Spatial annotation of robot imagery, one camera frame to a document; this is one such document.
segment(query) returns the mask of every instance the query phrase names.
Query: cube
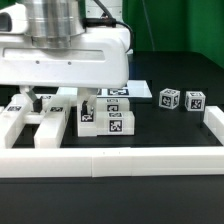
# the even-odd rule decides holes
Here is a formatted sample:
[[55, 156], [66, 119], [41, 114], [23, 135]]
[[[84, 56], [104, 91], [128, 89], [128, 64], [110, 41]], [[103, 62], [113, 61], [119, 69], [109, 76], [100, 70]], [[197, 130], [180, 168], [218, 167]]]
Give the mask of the cube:
[[164, 89], [160, 92], [159, 106], [174, 109], [179, 105], [180, 91], [173, 89]]
[[188, 111], [204, 111], [205, 95], [202, 92], [187, 91], [185, 107]]

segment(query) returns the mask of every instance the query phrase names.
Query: white block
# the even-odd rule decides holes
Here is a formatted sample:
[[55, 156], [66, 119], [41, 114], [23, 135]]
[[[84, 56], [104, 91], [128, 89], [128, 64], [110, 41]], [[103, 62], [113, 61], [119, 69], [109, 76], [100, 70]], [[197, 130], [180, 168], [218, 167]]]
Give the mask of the white block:
[[134, 127], [131, 111], [97, 113], [97, 135], [134, 135]]
[[0, 114], [3, 112], [4, 109], [4, 107], [0, 107]]
[[204, 123], [224, 145], [224, 113], [215, 106], [205, 107]]
[[202, 92], [187, 91], [185, 107], [188, 111], [204, 111], [205, 95]]
[[0, 154], [0, 178], [91, 177], [85, 149], [7, 149]]
[[130, 102], [127, 98], [98, 98], [97, 111], [129, 111]]
[[59, 87], [57, 91], [57, 95], [66, 95], [70, 97], [71, 106], [77, 106], [77, 88], [70, 88], [70, 87]]
[[14, 145], [25, 126], [23, 117], [29, 109], [29, 103], [18, 94], [0, 114], [0, 148], [11, 148]]
[[133, 176], [198, 175], [224, 172], [223, 147], [139, 148], [133, 150]]
[[44, 115], [45, 113], [38, 114], [34, 112], [29, 112], [24, 116], [24, 123], [25, 124], [40, 124], [42, 120], [44, 119]]
[[131, 176], [132, 157], [128, 156], [109, 156], [93, 157], [92, 176]]
[[159, 106], [167, 109], [174, 109], [179, 105], [180, 91], [164, 89], [160, 92]]
[[69, 97], [54, 96], [34, 136], [35, 148], [59, 148], [69, 114]]

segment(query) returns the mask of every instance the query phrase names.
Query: black surface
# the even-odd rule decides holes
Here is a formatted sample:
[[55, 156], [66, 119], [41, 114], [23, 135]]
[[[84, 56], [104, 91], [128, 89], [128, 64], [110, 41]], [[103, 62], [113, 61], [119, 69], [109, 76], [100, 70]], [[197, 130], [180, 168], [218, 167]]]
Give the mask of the black surface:
[[[203, 113], [158, 107], [164, 88], [202, 90], [207, 105], [224, 101], [224, 71], [197, 53], [137, 53], [132, 79], [146, 79], [151, 104], [136, 101], [135, 136], [73, 138], [75, 110], [63, 140], [65, 147], [219, 145], [202, 124]], [[36, 126], [27, 126], [17, 146], [33, 144]], [[1, 179], [0, 223], [12, 224], [222, 224], [224, 176]]]
[[[73, 109], [61, 147], [170, 147], [221, 145], [203, 124], [203, 112], [188, 112], [185, 92], [202, 91], [206, 105], [224, 103], [224, 70], [205, 56], [192, 52], [137, 52], [130, 59], [130, 79], [146, 80], [152, 100], [131, 99], [135, 115], [134, 136], [77, 137], [76, 112]], [[180, 106], [162, 109], [159, 93], [165, 88], [181, 91]], [[45, 93], [46, 88], [36, 89]], [[15, 148], [33, 147], [30, 133], [24, 129]]]

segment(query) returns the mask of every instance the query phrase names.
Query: green backdrop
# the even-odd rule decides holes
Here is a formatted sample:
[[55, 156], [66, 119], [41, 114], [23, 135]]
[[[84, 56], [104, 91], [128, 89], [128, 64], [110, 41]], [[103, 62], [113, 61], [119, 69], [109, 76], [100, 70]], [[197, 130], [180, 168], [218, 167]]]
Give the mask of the green backdrop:
[[[15, 0], [0, 0], [0, 8]], [[196, 51], [224, 67], [223, 0], [145, 0], [157, 51]], [[141, 0], [124, 0], [135, 50], [152, 50]]]

